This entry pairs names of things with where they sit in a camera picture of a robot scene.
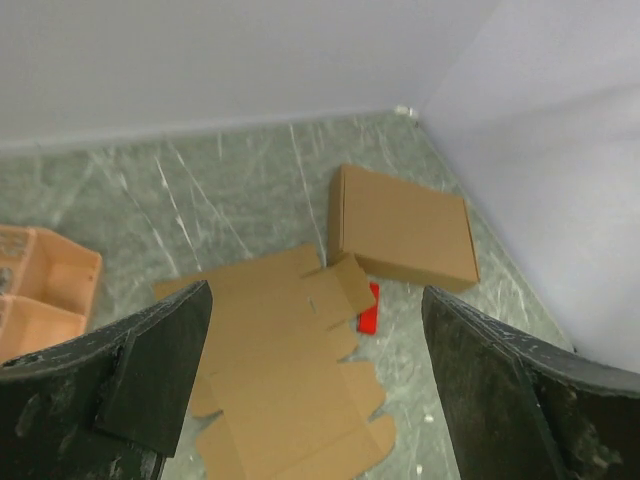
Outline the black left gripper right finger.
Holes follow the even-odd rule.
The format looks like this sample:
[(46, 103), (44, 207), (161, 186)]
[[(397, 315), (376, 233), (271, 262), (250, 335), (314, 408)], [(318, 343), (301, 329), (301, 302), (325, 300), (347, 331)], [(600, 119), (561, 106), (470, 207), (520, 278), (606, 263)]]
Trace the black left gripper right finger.
[(636, 479), (639, 376), (425, 289), (424, 335), (463, 479)]

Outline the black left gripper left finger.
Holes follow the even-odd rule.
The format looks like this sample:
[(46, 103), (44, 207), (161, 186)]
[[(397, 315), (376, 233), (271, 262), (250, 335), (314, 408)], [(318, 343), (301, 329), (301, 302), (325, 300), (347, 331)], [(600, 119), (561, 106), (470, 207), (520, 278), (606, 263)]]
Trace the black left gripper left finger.
[(176, 453), (210, 324), (196, 281), (1, 365), (4, 479), (158, 479)]

